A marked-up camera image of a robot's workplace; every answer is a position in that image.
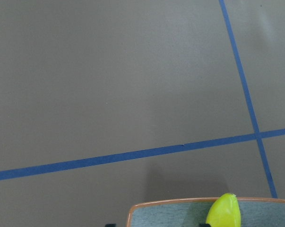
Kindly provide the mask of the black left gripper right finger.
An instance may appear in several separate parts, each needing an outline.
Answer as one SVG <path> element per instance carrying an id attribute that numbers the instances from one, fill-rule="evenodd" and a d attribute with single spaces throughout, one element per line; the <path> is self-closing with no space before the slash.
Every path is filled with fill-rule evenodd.
<path id="1" fill-rule="evenodd" d="M 210 227 L 210 224 L 207 223 L 200 223 L 199 227 Z"/>

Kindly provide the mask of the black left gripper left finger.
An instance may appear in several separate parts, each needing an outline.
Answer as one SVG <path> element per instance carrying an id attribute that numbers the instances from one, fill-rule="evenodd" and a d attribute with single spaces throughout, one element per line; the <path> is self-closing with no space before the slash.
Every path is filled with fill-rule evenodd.
<path id="1" fill-rule="evenodd" d="M 116 227 L 116 223 L 105 224 L 105 227 Z"/>

